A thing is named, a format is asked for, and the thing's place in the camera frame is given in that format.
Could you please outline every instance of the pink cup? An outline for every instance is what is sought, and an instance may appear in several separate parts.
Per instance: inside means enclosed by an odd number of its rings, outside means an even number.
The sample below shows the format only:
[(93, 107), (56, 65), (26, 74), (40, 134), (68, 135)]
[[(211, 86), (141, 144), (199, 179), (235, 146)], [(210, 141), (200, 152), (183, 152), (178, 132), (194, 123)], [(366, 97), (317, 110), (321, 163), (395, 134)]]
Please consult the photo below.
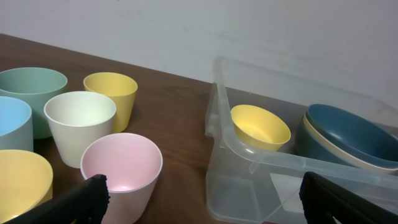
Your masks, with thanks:
[(93, 142), (81, 158), (85, 179), (106, 175), (109, 200), (104, 223), (138, 220), (147, 206), (162, 170), (163, 158), (151, 140), (131, 133), (117, 133)]

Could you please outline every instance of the table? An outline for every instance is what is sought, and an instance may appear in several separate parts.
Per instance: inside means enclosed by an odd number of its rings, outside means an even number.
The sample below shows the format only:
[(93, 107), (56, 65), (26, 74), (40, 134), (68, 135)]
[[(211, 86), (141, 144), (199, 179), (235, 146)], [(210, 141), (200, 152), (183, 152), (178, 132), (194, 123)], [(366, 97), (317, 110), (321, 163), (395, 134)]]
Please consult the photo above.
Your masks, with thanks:
[[(164, 158), (152, 197), (136, 223), (220, 223), (206, 209), (205, 176), (213, 148), (213, 139), (205, 136), (210, 83), (0, 35), (0, 71), (17, 67), (59, 71), (68, 78), (68, 91), (84, 90), (83, 79), (96, 72), (132, 77), (138, 92), (124, 132), (151, 139)], [(83, 181), (79, 169), (62, 162), (52, 138), (34, 144), (34, 151), (53, 167), (54, 197)]]

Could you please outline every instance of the green cup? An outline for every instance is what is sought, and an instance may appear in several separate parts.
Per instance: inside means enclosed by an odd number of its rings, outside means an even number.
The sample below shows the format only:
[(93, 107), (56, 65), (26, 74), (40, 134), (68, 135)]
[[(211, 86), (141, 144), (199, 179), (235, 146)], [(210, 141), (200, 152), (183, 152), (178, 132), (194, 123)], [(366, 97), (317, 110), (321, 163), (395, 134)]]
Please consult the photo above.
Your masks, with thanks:
[(32, 108), (33, 137), (51, 136), (44, 105), (49, 99), (65, 93), (68, 79), (60, 72), (47, 68), (15, 68), (0, 72), (0, 96), (25, 101)]

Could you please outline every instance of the dark blue bowl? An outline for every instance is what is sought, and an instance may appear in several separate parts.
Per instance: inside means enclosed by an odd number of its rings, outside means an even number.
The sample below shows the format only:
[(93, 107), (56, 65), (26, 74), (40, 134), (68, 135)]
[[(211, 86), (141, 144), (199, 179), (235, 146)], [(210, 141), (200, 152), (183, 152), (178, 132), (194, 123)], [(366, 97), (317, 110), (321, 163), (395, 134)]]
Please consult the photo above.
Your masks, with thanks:
[(333, 153), (323, 147), (316, 139), (314, 139), (305, 128), (303, 120), (301, 120), (296, 132), (294, 149), (296, 154), (299, 156), (352, 166), (339, 157), (335, 156)]
[(341, 150), (375, 166), (398, 167), (398, 140), (372, 122), (328, 105), (311, 105), (305, 115)]

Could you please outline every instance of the yellow bowl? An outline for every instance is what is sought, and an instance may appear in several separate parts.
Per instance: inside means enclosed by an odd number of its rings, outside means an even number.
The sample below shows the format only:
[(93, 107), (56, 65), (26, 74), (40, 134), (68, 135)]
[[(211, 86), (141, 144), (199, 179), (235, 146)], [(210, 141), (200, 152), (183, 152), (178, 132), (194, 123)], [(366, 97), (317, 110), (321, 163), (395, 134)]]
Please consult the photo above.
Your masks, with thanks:
[(42, 156), (29, 151), (0, 150), (0, 223), (52, 198), (53, 172)]
[(238, 105), (231, 115), (236, 135), (250, 146), (276, 151), (291, 137), (289, 127), (278, 116), (260, 107)]
[(86, 91), (101, 93), (116, 104), (113, 132), (120, 133), (129, 124), (132, 106), (136, 99), (138, 84), (127, 75), (114, 72), (99, 72), (88, 75), (83, 84)]

